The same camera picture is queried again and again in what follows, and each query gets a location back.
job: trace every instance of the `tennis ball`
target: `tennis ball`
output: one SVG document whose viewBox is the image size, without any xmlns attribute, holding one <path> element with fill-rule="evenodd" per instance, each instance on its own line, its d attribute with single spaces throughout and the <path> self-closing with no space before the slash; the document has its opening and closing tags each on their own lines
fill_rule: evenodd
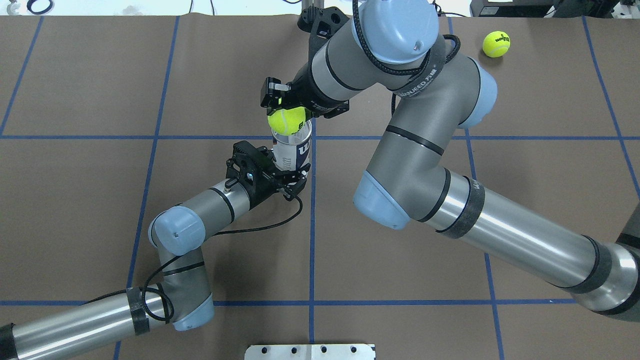
<svg viewBox="0 0 640 360">
<path fill-rule="evenodd" d="M 307 112 L 304 107 L 290 110 L 278 110 L 267 117 L 269 126 L 278 134 L 293 135 L 300 131 L 307 121 Z"/>
<path fill-rule="evenodd" d="M 484 38 L 482 50 L 490 58 L 498 58 L 504 55 L 511 45 L 509 35 L 504 31 L 494 31 Z"/>
</svg>

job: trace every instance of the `white can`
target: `white can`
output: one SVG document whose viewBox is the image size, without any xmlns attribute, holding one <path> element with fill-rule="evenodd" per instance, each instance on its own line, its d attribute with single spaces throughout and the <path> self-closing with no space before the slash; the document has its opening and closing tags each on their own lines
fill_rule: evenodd
<svg viewBox="0 0 640 360">
<path fill-rule="evenodd" d="M 283 171 L 297 170 L 309 163 L 311 148 L 311 121 L 293 135 L 282 135 L 271 130 L 273 135 L 273 156 L 276 166 Z"/>
</svg>

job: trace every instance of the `tennis ball on table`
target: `tennis ball on table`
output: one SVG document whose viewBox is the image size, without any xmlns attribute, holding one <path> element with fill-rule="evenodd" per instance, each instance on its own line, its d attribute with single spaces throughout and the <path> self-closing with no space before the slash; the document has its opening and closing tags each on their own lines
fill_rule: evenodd
<svg viewBox="0 0 640 360">
<path fill-rule="evenodd" d="M 504 31 L 494 31 L 484 38 L 482 50 L 490 58 L 499 58 L 511 46 L 511 39 Z"/>
<path fill-rule="evenodd" d="M 269 126 L 278 134 L 293 135 L 300 131 L 307 121 L 307 111 L 304 107 L 289 110 L 281 109 L 267 117 Z"/>
</svg>

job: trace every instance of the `blue plastic cap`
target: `blue plastic cap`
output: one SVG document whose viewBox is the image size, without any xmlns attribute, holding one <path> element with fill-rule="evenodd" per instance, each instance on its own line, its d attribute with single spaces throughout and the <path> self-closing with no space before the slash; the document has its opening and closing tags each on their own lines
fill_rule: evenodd
<svg viewBox="0 0 640 360">
<path fill-rule="evenodd" d="M 427 1 L 367 1 L 360 5 L 359 14 L 371 52 L 389 64 L 418 60 L 436 42 L 440 29 L 435 7 Z M 351 32 L 362 47 L 354 24 Z"/>
<path fill-rule="evenodd" d="M 366 170 L 353 196 L 353 204 L 366 217 L 394 230 L 404 229 L 410 219 L 394 198 Z"/>
<path fill-rule="evenodd" d="M 194 311 L 184 318 L 173 323 L 173 327 L 178 331 L 187 331 L 203 326 L 213 319 L 214 314 L 213 294 L 209 294 L 207 300 L 200 304 Z"/>
<path fill-rule="evenodd" d="M 478 73 L 480 73 L 480 93 L 476 107 L 471 111 L 471 115 L 458 125 L 459 129 L 468 129 L 478 125 L 483 117 L 493 109 L 495 100 L 498 98 L 498 84 L 495 83 L 493 76 L 485 71 L 477 61 L 471 60 L 476 64 Z"/>
<path fill-rule="evenodd" d="M 206 240 L 202 219 L 193 210 L 174 206 L 152 223 L 162 245 L 174 255 L 195 250 Z"/>
</svg>

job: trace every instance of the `white surface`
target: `white surface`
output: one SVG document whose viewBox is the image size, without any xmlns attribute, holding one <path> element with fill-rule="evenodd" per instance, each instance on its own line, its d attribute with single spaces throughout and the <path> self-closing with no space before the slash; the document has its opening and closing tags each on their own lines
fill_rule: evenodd
<svg viewBox="0 0 640 360">
<path fill-rule="evenodd" d="M 191 0 L 53 0 L 53 9 L 46 15 L 184 15 L 189 13 Z M 440 0 L 442 11 L 470 15 L 470 0 Z M 20 15 L 27 11 L 27 0 L 18 0 Z M 300 14 L 301 3 L 288 4 L 283 0 L 193 0 L 191 12 L 213 15 L 281 15 Z M 0 15 L 7 15 L 9 0 L 0 0 Z M 34 11 L 43 10 L 49 0 L 37 0 Z M 337 6 L 351 15 L 351 0 L 324 0 L 324 7 Z"/>
<path fill-rule="evenodd" d="M 323 347 L 326 347 L 325 353 L 322 353 Z M 351 347 L 355 347 L 356 352 L 351 352 Z M 372 347 L 375 345 L 254 345 L 246 349 L 244 360 L 375 360 L 376 352 Z M 263 348 L 267 348 L 266 354 L 262 353 Z M 296 349 L 295 354 L 292 354 L 292 348 Z"/>
</svg>

